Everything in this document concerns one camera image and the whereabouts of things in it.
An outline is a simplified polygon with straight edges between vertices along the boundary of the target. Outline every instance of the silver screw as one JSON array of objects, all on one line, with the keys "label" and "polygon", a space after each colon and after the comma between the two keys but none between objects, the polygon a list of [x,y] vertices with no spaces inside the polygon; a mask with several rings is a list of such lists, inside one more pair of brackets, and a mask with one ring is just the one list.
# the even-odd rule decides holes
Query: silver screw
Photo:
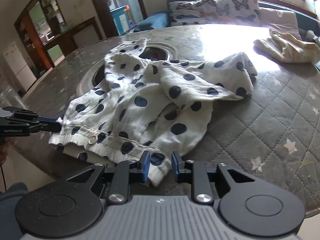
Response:
[{"label": "silver screw", "polygon": [[202,203],[207,203],[212,200],[212,197],[210,197],[208,194],[199,194],[196,196],[196,200]]},{"label": "silver screw", "polygon": [[109,196],[109,200],[113,202],[121,202],[121,201],[124,201],[124,196],[121,194],[111,194]]}]

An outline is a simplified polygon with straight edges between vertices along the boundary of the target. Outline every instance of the cushion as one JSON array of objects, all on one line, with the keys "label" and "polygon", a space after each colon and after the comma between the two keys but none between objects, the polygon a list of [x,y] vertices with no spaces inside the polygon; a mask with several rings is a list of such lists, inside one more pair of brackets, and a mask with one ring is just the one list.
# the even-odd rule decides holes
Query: cushion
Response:
[{"label": "cushion", "polygon": [[198,0],[169,2],[171,26],[237,24],[261,26],[257,0]]},{"label": "cushion", "polygon": [[261,27],[267,27],[280,33],[290,33],[297,40],[302,40],[299,34],[296,14],[292,11],[260,8]]}]

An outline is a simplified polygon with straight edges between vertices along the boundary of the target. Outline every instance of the sofa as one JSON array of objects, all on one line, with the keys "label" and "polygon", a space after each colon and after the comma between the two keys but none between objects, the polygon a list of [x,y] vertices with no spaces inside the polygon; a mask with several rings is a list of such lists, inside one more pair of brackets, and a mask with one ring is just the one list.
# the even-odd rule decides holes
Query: sofa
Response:
[{"label": "sofa", "polygon": [[[198,0],[168,0],[168,8],[170,2],[175,1],[198,1]],[[262,2],[258,1],[259,7],[263,8],[271,8],[271,9],[277,9],[277,10],[285,10],[285,11],[292,11],[296,14],[297,22],[298,22],[298,28],[300,31],[301,36],[305,36],[303,32],[306,32],[308,30],[312,30],[316,36],[320,36],[320,27],[319,22],[303,13],[300,13],[298,11],[295,11],[293,9],[283,7],[280,5],[268,3],[268,2]],[[168,11],[161,11],[157,12],[147,19],[141,21],[134,29],[134,32],[140,32],[145,30],[152,30],[152,29],[159,29],[159,28],[165,28],[170,27],[170,18],[169,18],[169,12]]]}]

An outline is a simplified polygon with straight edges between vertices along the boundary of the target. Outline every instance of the round black disc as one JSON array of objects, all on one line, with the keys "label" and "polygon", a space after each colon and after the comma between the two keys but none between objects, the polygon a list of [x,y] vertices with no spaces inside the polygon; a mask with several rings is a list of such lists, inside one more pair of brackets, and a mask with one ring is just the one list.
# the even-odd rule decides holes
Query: round black disc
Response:
[{"label": "round black disc", "polygon": [[219,213],[236,230],[257,237],[299,230],[305,210],[295,195],[267,182],[237,183],[231,188],[220,201]]},{"label": "round black disc", "polygon": [[21,230],[45,239],[75,235],[90,227],[101,212],[99,198],[78,183],[49,184],[25,195],[16,206]]}]

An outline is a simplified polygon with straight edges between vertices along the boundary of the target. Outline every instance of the black cable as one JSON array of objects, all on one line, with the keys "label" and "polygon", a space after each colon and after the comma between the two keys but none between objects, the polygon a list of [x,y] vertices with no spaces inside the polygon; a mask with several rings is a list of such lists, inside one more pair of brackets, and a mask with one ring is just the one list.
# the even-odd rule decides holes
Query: black cable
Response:
[{"label": "black cable", "polygon": [[5,179],[4,179],[4,173],[3,173],[2,165],[0,165],[0,167],[1,167],[1,172],[2,172],[2,178],[3,178],[3,183],[4,183],[4,189],[5,189],[5,191],[7,191],[7,185],[5,184]]}]

